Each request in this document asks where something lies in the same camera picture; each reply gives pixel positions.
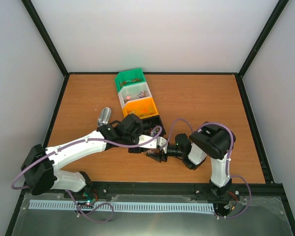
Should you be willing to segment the clear plastic jar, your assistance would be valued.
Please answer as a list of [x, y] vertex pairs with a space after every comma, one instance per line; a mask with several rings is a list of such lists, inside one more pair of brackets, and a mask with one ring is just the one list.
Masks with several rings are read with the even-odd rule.
[[146, 151], [146, 156], [159, 156], [162, 151], [158, 148], [148, 149]]

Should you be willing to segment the silver metal scoop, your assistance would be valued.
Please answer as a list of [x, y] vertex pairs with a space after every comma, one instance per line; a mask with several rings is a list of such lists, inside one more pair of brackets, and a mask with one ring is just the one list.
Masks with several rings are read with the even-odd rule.
[[99, 117], [98, 117], [97, 126], [100, 127], [102, 125], [108, 124], [111, 113], [112, 113], [111, 108], [109, 108], [109, 107], [103, 108], [100, 112]]

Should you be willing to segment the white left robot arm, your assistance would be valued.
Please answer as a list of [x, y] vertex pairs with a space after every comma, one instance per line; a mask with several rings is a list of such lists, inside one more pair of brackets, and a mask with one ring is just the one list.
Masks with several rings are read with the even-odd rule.
[[103, 124], [90, 134], [63, 145], [48, 148], [41, 144], [35, 145], [30, 149], [21, 169], [32, 195], [60, 189], [87, 198], [92, 194], [87, 174], [83, 171], [64, 171], [63, 167], [114, 147], [144, 146], [150, 139], [143, 134], [143, 122], [131, 114], [122, 121]]

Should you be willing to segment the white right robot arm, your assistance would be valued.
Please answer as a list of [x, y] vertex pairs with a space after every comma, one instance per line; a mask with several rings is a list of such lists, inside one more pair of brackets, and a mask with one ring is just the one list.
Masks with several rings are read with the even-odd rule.
[[216, 122], [205, 122], [189, 136], [177, 134], [173, 144], [160, 143], [157, 149], [146, 151], [146, 156], [158, 162], [166, 162], [169, 156], [174, 157], [190, 170], [196, 170], [209, 157], [209, 190], [213, 198], [222, 199], [232, 185], [230, 161], [235, 142], [236, 136], [228, 127]]

